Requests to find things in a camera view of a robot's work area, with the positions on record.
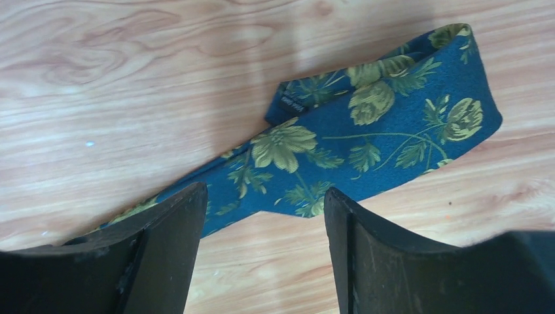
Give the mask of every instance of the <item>wooden table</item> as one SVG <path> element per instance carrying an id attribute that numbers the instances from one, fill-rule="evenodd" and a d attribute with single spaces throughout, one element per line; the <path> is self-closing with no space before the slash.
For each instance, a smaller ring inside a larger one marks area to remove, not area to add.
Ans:
<path id="1" fill-rule="evenodd" d="M 278 82 L 472 25 L 504 124 L 362 204 L 468 245 L 555 226 L 552 0 L 0 2 L 0 249 L 60 243 L 263 130 Z M 201 241 L 187 313 L 337 313 L 323 217 Z"/>

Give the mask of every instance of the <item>wooden surface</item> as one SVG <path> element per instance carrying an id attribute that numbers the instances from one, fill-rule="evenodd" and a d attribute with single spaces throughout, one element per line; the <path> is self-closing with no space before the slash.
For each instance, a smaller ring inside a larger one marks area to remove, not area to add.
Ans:
<path id="1" fill-rule="evenodd" d="M 555 228 L 552 0 L 0 1 L 0 249 L 59 243 L 265 128 L 278 82 L 472 25 L 501 130 L 362 204 L 468 245 Z M 323 217 L 201 241 L 187 313 L 337 313 Z"/>

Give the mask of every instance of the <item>black plastic part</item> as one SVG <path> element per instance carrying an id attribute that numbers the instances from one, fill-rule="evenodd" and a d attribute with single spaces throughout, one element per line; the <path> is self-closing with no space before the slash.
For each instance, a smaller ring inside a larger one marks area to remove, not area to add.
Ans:
<path id="1" fill-rule="evenodd" d="M 182 314 L 206 204 L 195 183 L 61 247 L 0 252 L 0 312 Z"/>
<path id="2" fill-rule="evenodd" d="M 341 314 L 555 313 L 555 232 L 507 232 L 453 247 L 335 188 L 324 215 Z"/>

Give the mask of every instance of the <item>fabric fold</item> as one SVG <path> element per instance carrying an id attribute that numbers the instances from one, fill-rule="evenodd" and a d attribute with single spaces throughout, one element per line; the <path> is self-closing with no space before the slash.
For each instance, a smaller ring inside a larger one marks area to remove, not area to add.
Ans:
<path id="1" fill-rule="evenodd" d="M 197 181 L 203 236 L 258 211 L 323 213 L 332 186 L 367 199 L 445 166 L 501 125 L 470 26 L 425 33 L 372 63 L 283 82 L 271 127 L 100 228 Z"/>

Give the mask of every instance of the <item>floral pattern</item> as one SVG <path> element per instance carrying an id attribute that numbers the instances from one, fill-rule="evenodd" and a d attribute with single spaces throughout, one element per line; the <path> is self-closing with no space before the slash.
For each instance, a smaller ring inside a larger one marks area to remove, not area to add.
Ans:
<path id="1" fill-rule="evenodd" d="M 445 167 L 501 125 L 477 52 L 470 26 L 452 24 L 375 62 L 284 82 L 272 127 L 108 224 L 205 181 L 207 236 L 260 210 L 320 215 L 332 186 L 362 200 Z"/>

